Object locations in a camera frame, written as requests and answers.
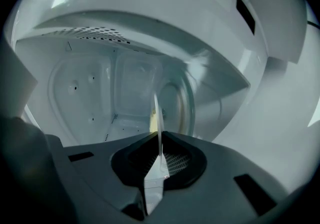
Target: black rectangular opening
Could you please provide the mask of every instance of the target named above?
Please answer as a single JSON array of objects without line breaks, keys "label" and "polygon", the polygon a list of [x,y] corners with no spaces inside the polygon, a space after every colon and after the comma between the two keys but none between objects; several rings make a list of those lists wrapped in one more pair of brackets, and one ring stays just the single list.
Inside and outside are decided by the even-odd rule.
[{"label": "black rectangular opening", "polygon": [[86,159],[86,158],[91,157],[93,155],[94,154],[92,154],[91,152],[85,152],[85,153],[81,153],[81,154],[69,155],[68,157],[69,157],[70,162],[74,162],[74,161]]},{"label": "black rectangular opening", "polygon": [[249,10],[245,6],[244,2],[242,0],[236,0],[236,7],[237,10],[239,11],[240,15],[244,18],[245,22],[249,26],[250,30],[252,33],[255,33],[255,27],[256,27],[256,22],[254,21],[254,18],[250,14]]},{"label": "black rectangular opening", "polygon": [[275,201],[248,174],[233,179],[259,216],[276,206]]}]

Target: rectangular slot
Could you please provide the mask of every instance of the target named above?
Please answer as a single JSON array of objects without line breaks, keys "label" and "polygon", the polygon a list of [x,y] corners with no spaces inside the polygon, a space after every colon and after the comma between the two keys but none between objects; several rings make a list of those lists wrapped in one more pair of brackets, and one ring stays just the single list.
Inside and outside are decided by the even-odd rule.
[{"label": "rectangular slot", "polygon": [[249,10],[245,6],[244,2],[242,0],[236,0],[236,7],[237,10],[239,11],[240,15],[244,18],[245,22],[249,26],[250,30],[252,33],[255,33],[255,27],[256,27],[256,22],[254,21],[254,18],[250,14]]},{"label": "rectangular slot", "polygon": [[276,206],[275,201],[248,174],[233,179],[259,216]]},{"label": "rectangular slot", "polygon": [[94,154],[92,154],[91,152],[85,152],[85,153],[81,153],[81,154],[73,154],[73,155],[69,155],[69,160],[70,162],[74,162],[74,161],[79,161],[82,159],[86,159],[89,157],[92,157]]}]

